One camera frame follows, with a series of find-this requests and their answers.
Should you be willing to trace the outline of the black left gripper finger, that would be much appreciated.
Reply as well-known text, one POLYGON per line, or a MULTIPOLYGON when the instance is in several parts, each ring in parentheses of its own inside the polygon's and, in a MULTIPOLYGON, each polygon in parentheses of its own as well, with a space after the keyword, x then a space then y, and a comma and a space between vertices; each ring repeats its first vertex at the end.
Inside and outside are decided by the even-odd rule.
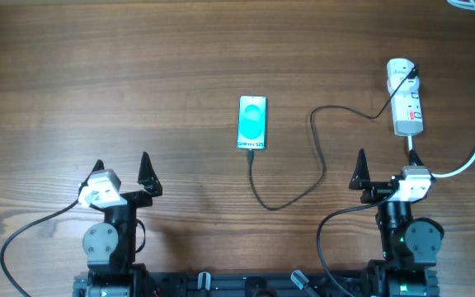
POLYGON ((93 169, 90 171, 90 173, 88 174, 87 178, 79 185, 79 188, 78 188, 78 193, 81 193, 82 192, 82 189, 85 187, 85 186, 88 186, 88 180, 89 178, 91 177, 91 175, 94 173, 94 172, 98 172, 100 170, 104 170, 105 167, 104 167, 104 163, 102 160, 98 159, 93 167, 93 169))
POLYGON ((151 196, 162 195, 162 184, 153 170, 153 165, 147 152, 143 152, 141 157, 138 184, 142 185, 144 190, 151 196))

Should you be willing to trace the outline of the teal Galaxy smartphone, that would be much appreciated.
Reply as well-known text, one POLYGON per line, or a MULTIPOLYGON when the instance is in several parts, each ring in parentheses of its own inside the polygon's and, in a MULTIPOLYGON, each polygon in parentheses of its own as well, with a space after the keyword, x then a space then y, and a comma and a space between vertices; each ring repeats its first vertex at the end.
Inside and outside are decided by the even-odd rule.
POLYGON ((263 150, 266 148, 267 98, 241 96, 237 123, 237 148, 263 150))

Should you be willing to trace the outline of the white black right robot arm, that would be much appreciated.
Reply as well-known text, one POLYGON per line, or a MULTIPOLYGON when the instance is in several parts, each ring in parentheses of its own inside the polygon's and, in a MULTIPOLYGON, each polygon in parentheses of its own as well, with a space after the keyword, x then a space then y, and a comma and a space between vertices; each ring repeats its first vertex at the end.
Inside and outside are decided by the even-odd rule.
POLYGON ((433 181, 415 152, 413 162, 390 181, 372 181, 365 152, 359 151, 349 188, 362 190, 360 201, 375 206, 383 260, 371 260, 362 272, 363 296, 436 297, 439 281, 433 268, 444 238, 443 227, 412 216, 412 205, 424 200, 433 181))

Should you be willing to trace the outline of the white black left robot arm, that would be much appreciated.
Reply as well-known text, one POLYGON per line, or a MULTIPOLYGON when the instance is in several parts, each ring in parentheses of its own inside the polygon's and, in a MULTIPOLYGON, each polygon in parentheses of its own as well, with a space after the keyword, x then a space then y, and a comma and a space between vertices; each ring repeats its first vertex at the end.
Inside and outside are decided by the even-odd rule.
POLYGON ((160 296, 161 287, 135 255, 145 244, 136 245, 136 229, 143 226, 137 209, 149 207, 162 195, 162 184, 149 155, 141 157, 138 184, 143 188, 121 194, 115 172, 98 160, 78 190, 78 202, 104 214, 84 234, 82 249, 87 255, 88 273, 74 278, 74 296, 160 296))

